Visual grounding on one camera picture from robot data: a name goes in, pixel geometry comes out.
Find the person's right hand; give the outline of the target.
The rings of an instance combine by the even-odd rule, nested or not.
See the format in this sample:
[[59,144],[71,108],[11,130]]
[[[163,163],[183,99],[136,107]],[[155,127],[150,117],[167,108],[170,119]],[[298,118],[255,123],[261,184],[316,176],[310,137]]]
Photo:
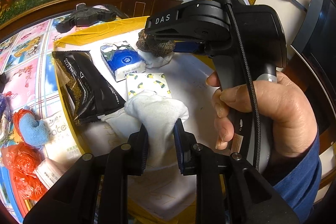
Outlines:
[[[216,111],[214,126],[218,132],[216,149],[224,150],[234,137],[234,126],[228,119],[231,110],[252,110],[247,87],[221,90],[219,77],[213,72],[207,79],[216,87],[212,105]],[[317,136],[317,122],[303,91],[284,73],[277,73],[276,83],[255,81],[257,105],[261,115],[273,121],[274,161],[302,159]]]

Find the blue sleeve forearm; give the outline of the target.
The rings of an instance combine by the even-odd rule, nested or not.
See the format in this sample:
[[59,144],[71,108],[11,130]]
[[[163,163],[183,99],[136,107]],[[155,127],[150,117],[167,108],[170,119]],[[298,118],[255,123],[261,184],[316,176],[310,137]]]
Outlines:
[[304,223],[313,210],[313,203],[321,181],[319,137],[307,150],[303,159],[273,187]]

